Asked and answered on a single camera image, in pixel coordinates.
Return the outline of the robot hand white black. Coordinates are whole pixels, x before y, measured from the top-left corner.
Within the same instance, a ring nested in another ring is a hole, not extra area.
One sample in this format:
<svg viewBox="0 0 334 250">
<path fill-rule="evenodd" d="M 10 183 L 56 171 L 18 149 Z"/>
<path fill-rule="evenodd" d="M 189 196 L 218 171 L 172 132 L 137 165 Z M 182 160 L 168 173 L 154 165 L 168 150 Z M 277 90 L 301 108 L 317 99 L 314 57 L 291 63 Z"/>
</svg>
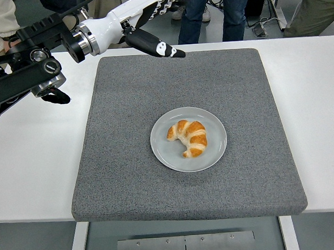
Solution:
<svg viewBox="0 0 334 250">
<path fill-rule="evenodd" d="M 184 58 L 163 40 L 141 29 L 153 18 L 163 15 L 172 7 L 185 5 L 188 0 L 129 0 L 112 9 L 102 19 L 87 19 L 78 26 L 89 41 L 92 55 L 104 53 L 111 44 L 125 42 L 131 48 L 154 57 Z"/>
</svg>

